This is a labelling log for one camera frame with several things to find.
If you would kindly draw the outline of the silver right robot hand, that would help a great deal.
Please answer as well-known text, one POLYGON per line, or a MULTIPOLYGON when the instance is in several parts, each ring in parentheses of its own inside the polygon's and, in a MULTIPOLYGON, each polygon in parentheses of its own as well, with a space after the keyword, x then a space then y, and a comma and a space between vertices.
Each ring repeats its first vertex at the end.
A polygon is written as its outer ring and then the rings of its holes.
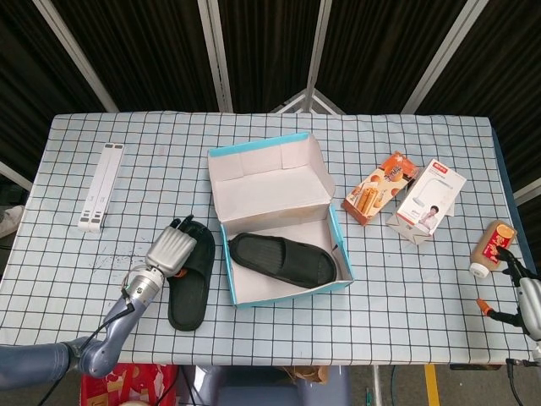
POLYGON ((520 327, 533 341, 540 341, 540 276, 530 272, 509 250, 497 246, 497 258, 505 261, 504 274, 511 278, 518 299, 515 315, 496 311, 484 300, 477 299, 481 312, 496 321, 520 327))

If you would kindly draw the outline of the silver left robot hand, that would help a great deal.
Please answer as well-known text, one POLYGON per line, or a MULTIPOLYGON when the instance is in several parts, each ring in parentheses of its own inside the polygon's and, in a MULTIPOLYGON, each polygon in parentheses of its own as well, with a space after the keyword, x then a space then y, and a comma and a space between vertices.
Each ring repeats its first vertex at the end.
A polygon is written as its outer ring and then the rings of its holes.
POLYGON ((164 228, 145 256, 147 267, 156 269, 165 278, 173 277, 181 271, 197 244, 197 240, 186 232, 193 218, 193 215, 183 220, 176 218, 164 228))

